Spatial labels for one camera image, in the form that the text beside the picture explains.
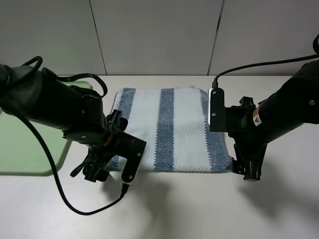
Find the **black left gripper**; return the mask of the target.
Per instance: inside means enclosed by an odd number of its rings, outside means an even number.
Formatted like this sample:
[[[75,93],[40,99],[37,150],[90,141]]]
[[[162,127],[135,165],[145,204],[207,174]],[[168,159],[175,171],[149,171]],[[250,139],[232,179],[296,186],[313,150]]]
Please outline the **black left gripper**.
[[[125,142],[128,120],[120,110],[113,110],[106,116],[101,109],[96,109],[84,115],[84,125],[90,133],[86,143],[89,151],[84,160],[84,179],[94,183],[105,182],[110,173],[104,168],[115,156],[130,148]]]

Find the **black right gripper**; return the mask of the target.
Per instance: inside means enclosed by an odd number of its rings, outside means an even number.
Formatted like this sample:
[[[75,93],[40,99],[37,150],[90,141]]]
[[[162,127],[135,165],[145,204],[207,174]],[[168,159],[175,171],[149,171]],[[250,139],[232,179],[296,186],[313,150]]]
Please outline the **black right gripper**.
[[[242,97],[240,105],[226,109],[228,136],[235,141],[234,173],[246,181],[259,181],[261,165],[268,143],[267,128],[255,125],[257,109],[251,97]]]

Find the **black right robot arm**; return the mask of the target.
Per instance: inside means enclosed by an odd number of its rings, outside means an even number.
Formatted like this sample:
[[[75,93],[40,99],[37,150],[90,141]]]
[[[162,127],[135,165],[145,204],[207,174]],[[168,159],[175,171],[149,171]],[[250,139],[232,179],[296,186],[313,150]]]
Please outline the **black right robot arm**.
[[[228,135],[234,139],[235,174],[259,181],[267,145],[302,126],[319,122],[319,56],[290,77],[275,93],[255,105],[242,97],[238,106],[224,107]]]

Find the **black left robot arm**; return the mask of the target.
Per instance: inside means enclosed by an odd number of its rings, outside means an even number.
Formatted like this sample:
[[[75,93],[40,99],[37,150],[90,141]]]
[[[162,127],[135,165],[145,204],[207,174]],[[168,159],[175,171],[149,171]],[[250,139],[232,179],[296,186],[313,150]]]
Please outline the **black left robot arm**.
[[[105,115],[103,96],[74,85],[86,77],[59,77],[35,57],[18,67],[0,67],[0,106],[10,115],[62,131],[63,137],[88,146],[84,161],[71,176],[83,173],[91,182],[105,181],[105,166],[115,156],[132,161],[138,141],[125,132],[127,119],[114,110]]]

